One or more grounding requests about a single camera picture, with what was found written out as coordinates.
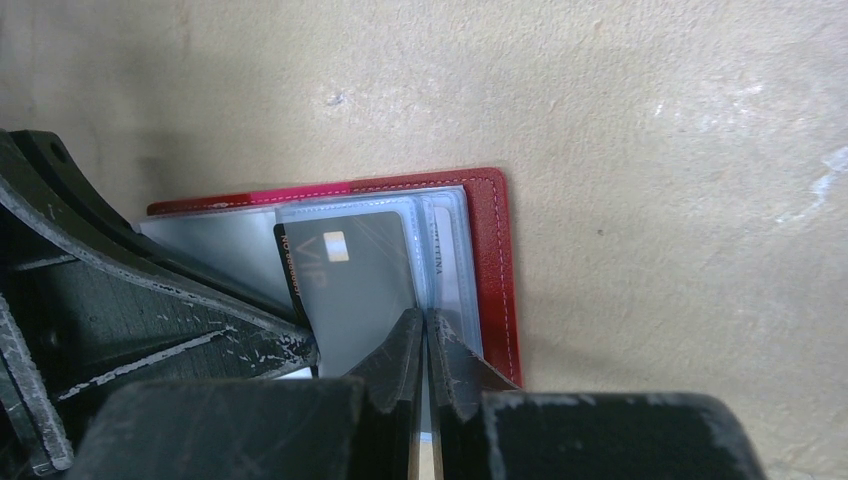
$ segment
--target stain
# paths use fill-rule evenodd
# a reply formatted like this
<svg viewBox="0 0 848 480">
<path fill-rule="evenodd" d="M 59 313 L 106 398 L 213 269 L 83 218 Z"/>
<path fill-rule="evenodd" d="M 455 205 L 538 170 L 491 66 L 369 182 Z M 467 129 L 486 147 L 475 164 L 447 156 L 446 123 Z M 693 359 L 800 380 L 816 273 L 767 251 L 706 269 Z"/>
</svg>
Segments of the stain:
<svg viewBox="0 0 848 480">
<path fill-rule="evenodd" d="M 103 161 L 103 151 L 101 147 L 100 135 L 97 133 L 97 127 L 94 125 L 94 121 L 92 121 L 91 117 L 87 113 L 87 104 L 80 100 L 77 97 L 72 97 L 74 102 L 77 105 L 77 110 L 80 112 L 80 124 L 88 130 L 88 134 L 91 137 L 91 142 L 94 144 L 94 168 L 97 177 L 96 178 L 106 178 L 105 177 L 105 169 L 106 162 Z"/>
<path fill-rule="evenodd" d="M 810 193 L 815 195 L 816 199 L 813 203 L 802 210 L 800 213 L 784 213 L 775 219 L 777 223 L 785 223 L 795 220 L 801 220 L 808 215 L 816 213 L 821 207 L 827 203 L 827 196 L 830 193 L 830 187 L 843 173 L 848 172 L 848 147 L 842 147 L 839 150 L 824 157 L 821 162 L 830 170 L 826 175 L 810 185 Z"/>
<path fill-rule="evenodd" d="M 180 29 L 183 55 L 186 55 L 191 50 L 191 6 L 187 0 L 177 4 L 177 26 Z"/>
<path fill-rule="evenodd" d="M 344 92 L 339 92 L 333 98 L 327 100 L 327 106 L 328 107 L 337 107 L 337 106 L 343 104 L 345 102 L 345 100 L 346 100 L 346 97 L 345 97 Z"/>
</svg>

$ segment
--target concrete surface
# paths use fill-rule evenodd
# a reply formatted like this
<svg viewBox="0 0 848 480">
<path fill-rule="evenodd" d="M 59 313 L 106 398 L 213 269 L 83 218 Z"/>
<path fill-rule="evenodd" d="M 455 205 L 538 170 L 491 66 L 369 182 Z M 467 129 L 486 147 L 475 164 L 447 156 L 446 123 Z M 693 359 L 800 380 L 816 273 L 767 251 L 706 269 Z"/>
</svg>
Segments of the concrete surface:
<svg viewBox="0 0 848 480">
<path fill-rule="evenodd" d="M 844 2 L 2 9 L 0 125 L 130 219 L 499 166 L 529 388 L 707 392 L 775 478 L 848 478 Z"/>
</svg>

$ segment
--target red leather wallet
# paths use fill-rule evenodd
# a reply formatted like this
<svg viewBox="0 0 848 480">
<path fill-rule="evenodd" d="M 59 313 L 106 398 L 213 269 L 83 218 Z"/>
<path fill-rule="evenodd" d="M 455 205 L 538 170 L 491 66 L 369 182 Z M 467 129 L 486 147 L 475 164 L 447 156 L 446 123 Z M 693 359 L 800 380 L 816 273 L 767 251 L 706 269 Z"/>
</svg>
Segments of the red leather wallet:
<svg viewBox="0 0 848 480">
<path fill-rule="evenodd" d="M 523 386 L 515 309 L 507 185 L 496 168 L 470 168 L 354 180 L 262 192 L 153 203 L 148 215 L 200 212 L 284 203 L 305 198 L 388 190 L 462 185 L 468 200 L 483 356 L 513 383 Z"/>
</svg>

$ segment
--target white stitching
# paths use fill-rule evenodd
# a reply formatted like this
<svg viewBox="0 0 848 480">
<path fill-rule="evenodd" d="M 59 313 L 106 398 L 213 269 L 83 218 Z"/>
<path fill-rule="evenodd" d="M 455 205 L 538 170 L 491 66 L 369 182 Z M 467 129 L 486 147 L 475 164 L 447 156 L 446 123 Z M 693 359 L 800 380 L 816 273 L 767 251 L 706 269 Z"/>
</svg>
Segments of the white stitching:
<svg viewBox="0 0 848 480">
<path fill-rule="evenodd" d="M 504 272 L 504 259 L 503 259 L 503 241 L 501 239 L 501 214 L 500 209 L 498 208 L 498 190 L 495 188 L 495 182 L 490 178 L 481 178 L 481 177 L 470 177 L 470 178 L 454 178 L 451 180 L 438 180 L 432 182 L 419 182 L 419 183 L 404 183 L 398 185 L 383 185 L 380 187 L 365 187 L 365 188 L 354 188 L 352 191 L 354 192 L 376 192 L 378 190 L 389 190 L 389 189 L 397 189 L 397 188 L 409 188 L 409 187 L 420 187 L 425 185 L 442 185 L 445 183 L 460 183 L 467 182 L 469 180 L 484 180 L 489 182 L 489 185 L 492 187 L 492 194 L 494 195 L 494 204 L 495 204 L 495 231 L 498 237 L 498 254 L 501 265 L 501 293 L 503 294 L 503 302 L 504 302 L 504 330 L 506 330 L 506 353 L 507 353 L 507 361 L 509 363 L 509 377 L 512 381 L 515 380 L 515 372 L 512 365 L 512 338 L 509 334 L 509 308 L 507 307 L 507 296 L 506 296 L 506 279 Z"/>
</svg>

